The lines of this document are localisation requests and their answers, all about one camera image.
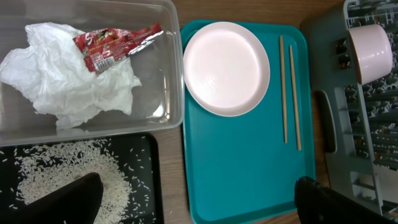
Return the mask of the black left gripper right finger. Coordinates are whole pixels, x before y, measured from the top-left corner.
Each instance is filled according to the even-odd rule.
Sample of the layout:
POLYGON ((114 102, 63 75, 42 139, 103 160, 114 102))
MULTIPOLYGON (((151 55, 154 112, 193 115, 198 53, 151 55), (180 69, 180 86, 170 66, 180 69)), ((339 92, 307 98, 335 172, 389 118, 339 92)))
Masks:
POLYGON ((301 224, 395 223, 306 176, 295 183, 294 202, 301 224))

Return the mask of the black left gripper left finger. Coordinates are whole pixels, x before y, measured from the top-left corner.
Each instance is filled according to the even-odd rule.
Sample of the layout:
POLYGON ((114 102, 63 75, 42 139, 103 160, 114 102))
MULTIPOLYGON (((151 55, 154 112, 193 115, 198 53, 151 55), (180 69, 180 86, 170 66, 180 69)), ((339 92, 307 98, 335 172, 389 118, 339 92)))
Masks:
POLYGON ((96 172, 28 204, 19 223, 93 223, 103 198, 103 183, 96 172))

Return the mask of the white napkin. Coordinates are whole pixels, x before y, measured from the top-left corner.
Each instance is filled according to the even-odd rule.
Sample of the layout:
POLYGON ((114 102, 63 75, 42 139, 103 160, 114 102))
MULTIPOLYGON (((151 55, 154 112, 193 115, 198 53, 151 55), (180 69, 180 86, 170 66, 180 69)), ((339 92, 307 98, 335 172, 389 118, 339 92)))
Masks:
POLYGON ((102 111, 132 112, 132 89, 142 83, 128 59, 100 74, 90 72, 73 42, 82 33, 44 22, 25 27, 29 46, 1 62, 1 82, 22 93, 37 114, 57 117, 57 129, 79 126, 102 111))

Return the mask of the red snack wrapper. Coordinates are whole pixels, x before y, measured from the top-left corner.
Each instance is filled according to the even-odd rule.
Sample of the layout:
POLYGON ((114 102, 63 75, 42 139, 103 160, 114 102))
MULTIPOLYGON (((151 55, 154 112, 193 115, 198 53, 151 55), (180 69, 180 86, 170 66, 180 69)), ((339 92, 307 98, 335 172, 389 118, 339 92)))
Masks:
POLYGON ((107 28, 86 32, 73 38, 90 72, 100 73, 120 60, 136 54, 162 35, 160 24, 138 30, 107 28))

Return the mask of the pink bowl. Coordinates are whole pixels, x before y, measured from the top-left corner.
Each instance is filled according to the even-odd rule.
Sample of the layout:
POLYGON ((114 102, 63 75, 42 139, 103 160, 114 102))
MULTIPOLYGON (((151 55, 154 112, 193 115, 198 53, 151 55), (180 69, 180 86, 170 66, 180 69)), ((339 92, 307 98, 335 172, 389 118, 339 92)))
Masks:
POLYGON ((388 75, 393 59, 386 31, 373 24, 353 27, 348 32, 354 48, 358 83, 365 85, 388 75))

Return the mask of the pink round plate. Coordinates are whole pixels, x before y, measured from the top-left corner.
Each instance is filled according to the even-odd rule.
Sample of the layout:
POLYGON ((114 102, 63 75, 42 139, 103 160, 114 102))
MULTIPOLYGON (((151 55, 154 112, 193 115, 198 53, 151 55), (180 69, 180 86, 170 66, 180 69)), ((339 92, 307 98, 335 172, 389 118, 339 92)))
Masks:
POLYGON ((218 116, 253 110, 271 78, 269 58, 259 39, 233 22, 213 22, 199 29, 188 41, 183 64, 193 99, 218 116))

